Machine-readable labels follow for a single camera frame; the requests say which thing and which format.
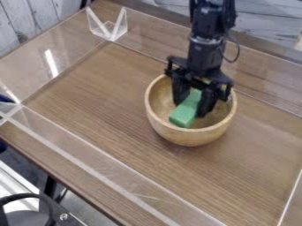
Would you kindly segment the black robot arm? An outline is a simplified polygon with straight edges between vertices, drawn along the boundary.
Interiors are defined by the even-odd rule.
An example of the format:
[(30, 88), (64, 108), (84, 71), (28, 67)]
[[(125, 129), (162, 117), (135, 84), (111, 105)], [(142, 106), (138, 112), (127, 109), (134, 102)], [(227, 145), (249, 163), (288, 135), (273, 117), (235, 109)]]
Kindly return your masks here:
[(227, 101), (235, 81), (223, 73), (222, 63), (234, 63), (225, 56), (230, 29), (237, 23), (235, 0), (190, 0), (191, 32), (187, 57), (169, 56), (166, 76), (173, 81), (174, 104), (179, 105), (194, 88), (197, 117), (205, 117), (218, 101)]

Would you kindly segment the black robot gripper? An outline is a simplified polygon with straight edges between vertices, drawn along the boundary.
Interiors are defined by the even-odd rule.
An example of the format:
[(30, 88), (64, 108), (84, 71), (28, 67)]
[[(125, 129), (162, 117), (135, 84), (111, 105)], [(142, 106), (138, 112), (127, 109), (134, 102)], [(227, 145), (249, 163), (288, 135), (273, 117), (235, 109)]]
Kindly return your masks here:
[(198, 117), (213, 111), (217, 100), (227, 100), (234, 86), (234, 80), (222, 72), (226, 45), (225, 39), (215, 42), (190, 39), (187, 58), (167, 57), (166, 76), (173, 80), (175, 105), (187, 98), (191, 88), (202, 91)]

